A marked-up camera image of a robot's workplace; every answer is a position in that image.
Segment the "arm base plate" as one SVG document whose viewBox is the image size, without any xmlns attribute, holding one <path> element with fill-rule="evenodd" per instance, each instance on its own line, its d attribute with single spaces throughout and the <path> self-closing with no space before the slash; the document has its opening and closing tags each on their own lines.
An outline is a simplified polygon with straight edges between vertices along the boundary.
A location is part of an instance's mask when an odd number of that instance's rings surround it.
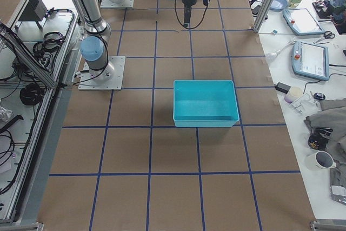
<svg viewBox="0 0 346 231">
<path fill-rule="evenodd" d="M 84 62 L 84 70 L 88 72 L 81 75 L 78 85 L 80 91 L 106 91 L 121 90 L 125 68 L 125 56 L 109 56 L 109 63 L 102 74 L 96 77 L 101 71 L 89 70 L 87 62 Z"/>
<path fill-rule="evenodd" d="M 101 0 L 101 9 L 132 9 L 134 0 Z"/>
</svg>

